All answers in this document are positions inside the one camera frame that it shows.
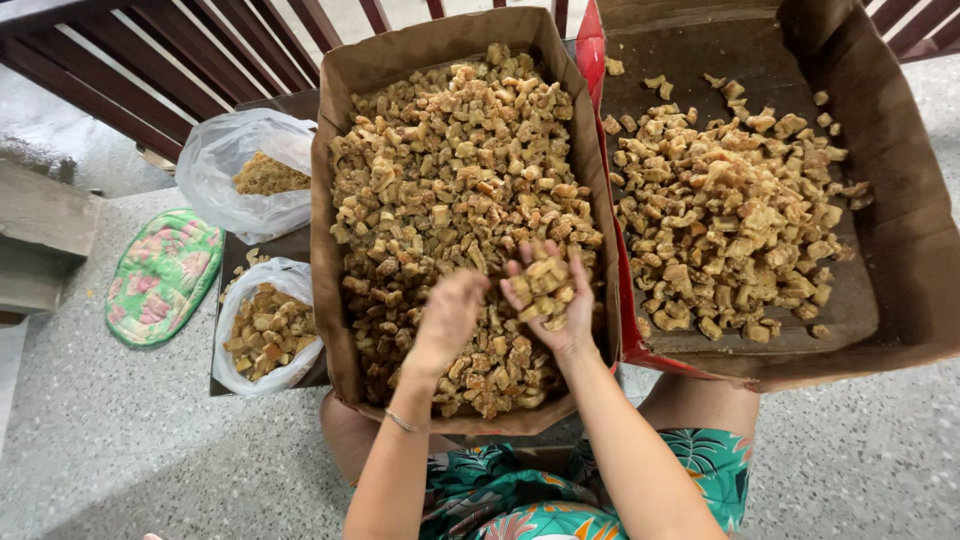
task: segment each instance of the floral shorts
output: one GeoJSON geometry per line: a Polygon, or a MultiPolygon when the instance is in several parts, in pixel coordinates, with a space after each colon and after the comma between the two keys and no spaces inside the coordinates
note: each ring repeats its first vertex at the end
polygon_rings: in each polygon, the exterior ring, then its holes
{"type": "MultiPolygon", "coordinates": [[[[722,430],[660,432],[726,532],[743,520],[753,441],[722,430]]],[[[521,538],[546,534],[626,538],[588,440],[574,447],[564,477],[524,469],[509,444],[427,459],[420,539],[521,538]]]]}

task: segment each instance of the bracelet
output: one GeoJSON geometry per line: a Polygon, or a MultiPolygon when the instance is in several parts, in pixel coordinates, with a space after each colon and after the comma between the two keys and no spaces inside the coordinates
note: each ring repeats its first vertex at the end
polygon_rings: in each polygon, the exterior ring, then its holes
{"type": "Polygon", "coordinates": [[[400,417],[396,416],[396,413],[391,411],[389,408],[385,408],[383,409],[383,411],[387,413],[387,416],[389,416],[391,420],[396,422],[396,424],[400,426],[404,431],[409,431],[411,433],[420,433],[420,428],[416,428],[414,426],[407,424],[403,420],[400,420],[400,417]]]}

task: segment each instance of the woman's left hand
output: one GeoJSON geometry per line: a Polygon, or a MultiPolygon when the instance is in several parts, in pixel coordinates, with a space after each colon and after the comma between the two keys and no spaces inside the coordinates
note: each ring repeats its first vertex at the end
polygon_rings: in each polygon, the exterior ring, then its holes
{"type": "Polygon", "coordinates": [[[473,336],[489,288],[487,277],[475,270],[458,270],[434,285],[420,316],[414,347],[403,362],[404,370],[421,368],[439,378],[473,336]]]}

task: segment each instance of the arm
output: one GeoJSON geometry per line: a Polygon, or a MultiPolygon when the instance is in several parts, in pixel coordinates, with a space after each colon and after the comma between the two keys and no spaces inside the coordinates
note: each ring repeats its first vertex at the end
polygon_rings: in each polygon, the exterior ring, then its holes
{"type": "MultiPolygon", "coordinates": [[[[551,255],[558,253],[553,242],[545,247],[551,255]]],[[[529,262],[530,246],[521,246],[520,254],[529,262]]],[[[519,272],[519,263],[511,261],[508,273],[519,272]]],[[[564,373],[590,434],[600,475],[628,536],[635,540],[726,538],[680,461],[624,397],[604,365],[590,334],[593,293],[576,254],[571,255],[570,272],[577,292],[566,308],[566,325],[547,331],[542,317],[528,324],[554,352],[564,373]]],[[[500,286],[514,307],[523,308],[509,282],[504,280],[500,286]]]]}
{"type": "Polygon", "coordinates": [[[347,511],[345,538],[417,538],[433,394],[446,366],[470,339],[488,286],[482,274],[461,271],[431,290],[389,405],[420,432],[407,431],[389,417],[383,420],[347,511]]]}

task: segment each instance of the pot holder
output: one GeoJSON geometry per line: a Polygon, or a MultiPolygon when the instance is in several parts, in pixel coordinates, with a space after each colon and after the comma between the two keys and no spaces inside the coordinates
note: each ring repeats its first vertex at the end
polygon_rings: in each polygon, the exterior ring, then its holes
{"type": "Polygon", "coordinates": [[[152,219],[117,263],[104,310],[108,328],[135,347],[173,337],[216,278],[223,250],[220,229],[191,209],[152,219]]]}

